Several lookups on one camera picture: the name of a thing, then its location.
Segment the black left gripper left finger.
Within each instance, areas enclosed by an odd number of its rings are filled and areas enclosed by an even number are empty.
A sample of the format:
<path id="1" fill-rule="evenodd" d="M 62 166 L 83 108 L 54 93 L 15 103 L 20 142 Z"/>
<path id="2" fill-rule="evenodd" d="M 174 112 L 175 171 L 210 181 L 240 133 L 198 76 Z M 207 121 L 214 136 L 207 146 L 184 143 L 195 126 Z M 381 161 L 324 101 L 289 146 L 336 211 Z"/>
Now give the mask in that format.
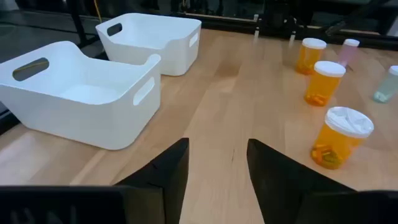
<path id="1" fill-rule="evenodd" d="M 179 224 L 188 180 L 189 139 L 181 138 L 116 184 L 127 224 Z"/>

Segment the pink pill bottle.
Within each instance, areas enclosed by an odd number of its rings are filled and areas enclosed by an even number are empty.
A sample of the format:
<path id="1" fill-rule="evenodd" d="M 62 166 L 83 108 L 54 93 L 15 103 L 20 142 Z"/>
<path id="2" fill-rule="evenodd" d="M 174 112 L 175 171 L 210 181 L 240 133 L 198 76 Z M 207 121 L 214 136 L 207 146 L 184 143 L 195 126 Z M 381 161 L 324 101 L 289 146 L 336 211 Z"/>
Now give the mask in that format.
<path id="1" fill-rule="evenodd" d="M 354 54 L 359 47 L 360 41 L 356 39 L 345 39 L 341 46 L 340 53 L 338 55 L 337 63 L 346 67 L 350 60 L 354 57 Z"/>

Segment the pale mint pill bottle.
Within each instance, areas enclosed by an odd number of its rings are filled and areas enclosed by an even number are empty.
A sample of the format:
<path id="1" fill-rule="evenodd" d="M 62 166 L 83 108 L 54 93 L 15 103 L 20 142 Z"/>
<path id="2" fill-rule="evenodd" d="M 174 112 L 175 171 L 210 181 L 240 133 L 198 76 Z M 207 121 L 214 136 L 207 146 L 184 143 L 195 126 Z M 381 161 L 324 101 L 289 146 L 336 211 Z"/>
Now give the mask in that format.
<path id="1" fill-rule="evenodd" d="M 387 103 L 398 91 L 398 65 L 392 65 L 387 75 L 373 95 L 373 100 L 379 103 Z"/>

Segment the black table frame rail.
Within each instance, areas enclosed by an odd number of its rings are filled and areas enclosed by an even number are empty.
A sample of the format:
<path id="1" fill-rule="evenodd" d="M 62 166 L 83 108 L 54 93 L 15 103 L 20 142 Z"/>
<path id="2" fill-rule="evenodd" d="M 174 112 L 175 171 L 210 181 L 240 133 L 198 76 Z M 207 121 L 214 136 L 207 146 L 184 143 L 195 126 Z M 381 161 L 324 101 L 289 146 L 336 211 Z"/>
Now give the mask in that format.
<path id="1" fill-rule="evenodd" d="M 326 41 L 328 44 L 342 44 L 345 39 L 356 39 L 360 41 L 359 46 L 370 49 L 393 50 L 398 51 L 398 37 L 365 34 L 350 31 L 338 31 L 332 35 L 322 33 L 319 28 L 296 27 L 295 29 L 271 29 L 261 24 L 261 20 L 247 20 L 237 18 L 227 18 L 219 16 L 208 16 L 200 14 L 190 14 L 178 12 L 176 16 L 189 19 L 198 19 L 202 21 L 202 27 L 205 29 L 223 30 L 228 32 L 239 32 L 245 34 L 254 34 L 258 31 L 261 37 L 273 37 L 279 39 L 290 39 L 293 34 L 296 40 L 302 40 L 306 37 L 318 38 Z"/>

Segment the orange pill bottle crinkled lid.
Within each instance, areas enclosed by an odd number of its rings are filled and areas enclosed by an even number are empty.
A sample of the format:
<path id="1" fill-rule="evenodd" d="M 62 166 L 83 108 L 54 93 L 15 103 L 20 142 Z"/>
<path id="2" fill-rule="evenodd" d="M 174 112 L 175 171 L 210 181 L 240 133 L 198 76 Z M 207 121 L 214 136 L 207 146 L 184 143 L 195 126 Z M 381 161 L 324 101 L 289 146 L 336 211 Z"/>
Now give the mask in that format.
<path id="1" fill-rule="evenodd" d="M 329 108 L 311 158 L 326 169 L 338 169 L 373 131 L 374 124 L 365 114 L 344 106 Z"/>

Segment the orange pill bottle white lid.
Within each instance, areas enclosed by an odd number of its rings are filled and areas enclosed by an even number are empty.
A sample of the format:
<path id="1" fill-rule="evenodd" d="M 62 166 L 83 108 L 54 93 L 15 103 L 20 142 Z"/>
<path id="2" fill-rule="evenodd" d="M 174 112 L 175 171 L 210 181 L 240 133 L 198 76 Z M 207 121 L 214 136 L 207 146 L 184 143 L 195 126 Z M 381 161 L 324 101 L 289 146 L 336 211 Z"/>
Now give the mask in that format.
<path id="1" fill-rule="evenodd" d="M 320 60 L 326 47 L 327 43 L 321 39 L 303 39 L 295 66 L 296 71 L 303 75 L 311 75 L 315 63 Z"/>
<path id="2" fill-rule="evenodd" d="M 345 73 L 345 67 L 336 62 L 316 62 L 304 100 L 313 106 L 326 106 Z"/>

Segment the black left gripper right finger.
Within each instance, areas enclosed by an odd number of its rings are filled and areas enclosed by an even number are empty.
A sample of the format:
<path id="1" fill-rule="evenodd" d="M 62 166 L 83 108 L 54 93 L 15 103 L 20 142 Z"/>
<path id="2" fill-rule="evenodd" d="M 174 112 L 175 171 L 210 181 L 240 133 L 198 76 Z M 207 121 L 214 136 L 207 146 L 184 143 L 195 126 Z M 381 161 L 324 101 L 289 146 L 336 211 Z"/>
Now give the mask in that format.
<path id="1" fill-rule="evenodd" d="M 307 194 L 353 191 L 257 139 L 248 140 L 247 162 L 265 224 L 294 224 Z"/>

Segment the white plastic bin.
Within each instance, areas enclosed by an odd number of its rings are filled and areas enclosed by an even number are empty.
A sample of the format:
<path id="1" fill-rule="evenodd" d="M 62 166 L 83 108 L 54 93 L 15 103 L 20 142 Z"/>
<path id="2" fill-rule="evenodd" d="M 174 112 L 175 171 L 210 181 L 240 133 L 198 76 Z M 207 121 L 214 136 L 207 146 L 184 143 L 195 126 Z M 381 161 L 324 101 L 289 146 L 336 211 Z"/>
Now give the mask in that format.
<path id="1" fill-rule="evenodd" d="M 127 13 L 98 24 L 96 31 L 111 61 L 142 65 L 157 54 L 161 74 L 181 76 L 197 59 L 201 21 Z"/>
<path id="2" fill-rule="evenodd" d="M 30 129 L 119 150 L 160 107 L 159 67 L 157 54 L 131 65 L 55 42 L 0 63 L 0 102 Z"/>

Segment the black frame post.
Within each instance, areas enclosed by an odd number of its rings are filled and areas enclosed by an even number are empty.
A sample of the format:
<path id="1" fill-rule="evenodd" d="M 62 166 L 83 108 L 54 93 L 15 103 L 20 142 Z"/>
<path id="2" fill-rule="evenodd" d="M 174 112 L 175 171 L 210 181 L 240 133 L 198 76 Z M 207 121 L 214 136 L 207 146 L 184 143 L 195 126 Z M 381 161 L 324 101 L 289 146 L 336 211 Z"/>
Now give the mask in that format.
<path id="1" fill-rule="evenodd" d="M 66 0 L 66 2 L 80 40 L 78 47 L 81 49 L 88 45 L 88 39 L 79 17 L 77 0 Z"/>

